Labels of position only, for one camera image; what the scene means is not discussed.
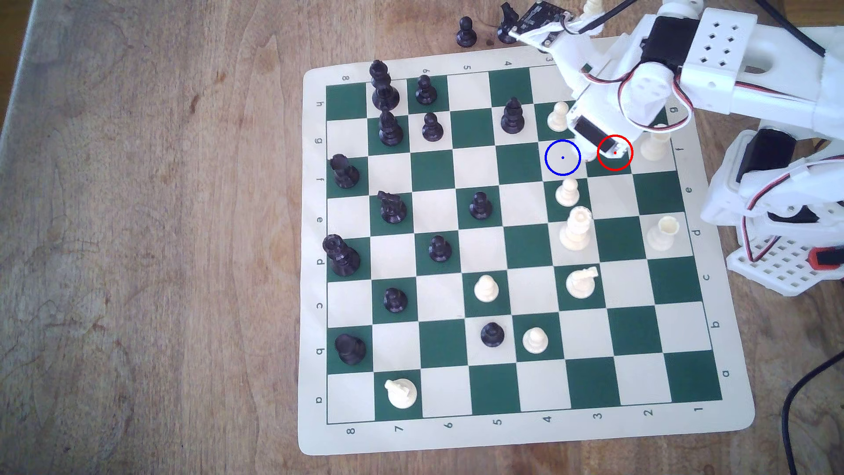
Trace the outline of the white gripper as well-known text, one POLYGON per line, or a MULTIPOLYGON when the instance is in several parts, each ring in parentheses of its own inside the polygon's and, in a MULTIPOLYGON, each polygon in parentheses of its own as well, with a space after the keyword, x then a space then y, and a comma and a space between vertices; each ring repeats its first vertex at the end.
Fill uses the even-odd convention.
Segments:
POLYGON ((657 49, 650 29, 622 34, 606 51, 599 51, 588 35, 560 33, 553 42, 553 58, 576 99, 568 112, 573 141, 586 161, 624 163, 624 123, 642 131, 668 133, 680 123, 650 126, 670 102, 690 119, 690 100, 680 88, 679 66, 658 58, 646 49, 657 49))

